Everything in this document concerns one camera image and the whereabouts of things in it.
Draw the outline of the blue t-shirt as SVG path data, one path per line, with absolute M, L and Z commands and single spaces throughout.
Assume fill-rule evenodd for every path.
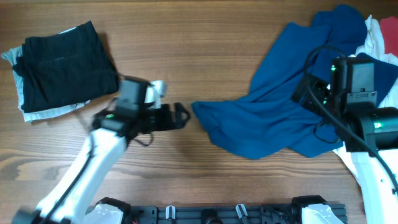
M 197 101 L 192 109 L 211 142 L 260 159 L 285 147 L 307 157 L 340 148 L 335 130 L 291 100 L 304 72 L 330 80 L 331 61 L 354 54 L 368 30 L 362 15 L 341 4 L 315 14 L 308 27 L 289 23 L 255 73 L 249 93 L 234 101 Z

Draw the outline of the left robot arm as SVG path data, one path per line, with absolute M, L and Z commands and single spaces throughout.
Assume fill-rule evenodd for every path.
M 127 223 L 131 206 L 106 199 L 90 203 L 110 168 L 139 134 L 182 129 L 190 113 L 181 103 L 161 102 L 167 87 L 162 80 L 121 80 L 119 95 L 95 114 L 92 129 L 82 149 L 57 186 L 35 210 L 20 208 L 12 222 L 36 223 Z

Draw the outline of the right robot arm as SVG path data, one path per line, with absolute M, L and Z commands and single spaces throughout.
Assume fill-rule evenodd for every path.
M 368 223 L 397 223 L 397 108 L 377 107 L 374 64 L 335 58 L 331 80 L 304 71 L 292 100 L 335 127 L 350 155 Z

